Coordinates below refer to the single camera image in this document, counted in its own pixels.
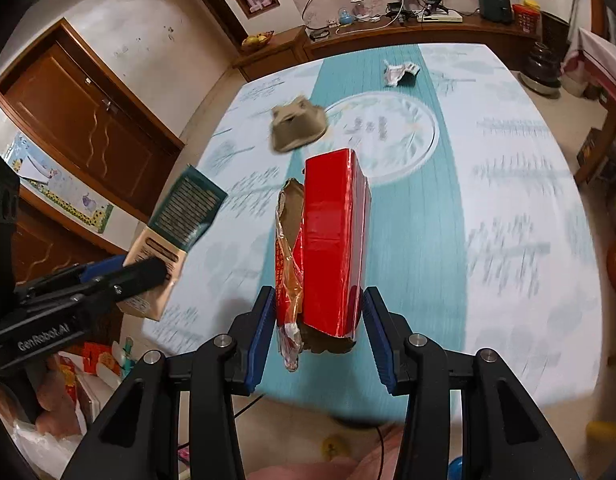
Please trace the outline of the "person left hand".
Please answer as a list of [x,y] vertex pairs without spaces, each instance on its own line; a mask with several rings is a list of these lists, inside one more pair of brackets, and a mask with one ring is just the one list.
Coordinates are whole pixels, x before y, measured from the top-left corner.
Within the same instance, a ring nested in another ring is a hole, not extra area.
[[40,434],[52,434],[56,439],[80,434],[75,403],[65,390],[65,377],[58,356],[46,360],[46,372],[37,389],[37,399],[43,409],[36,419]]

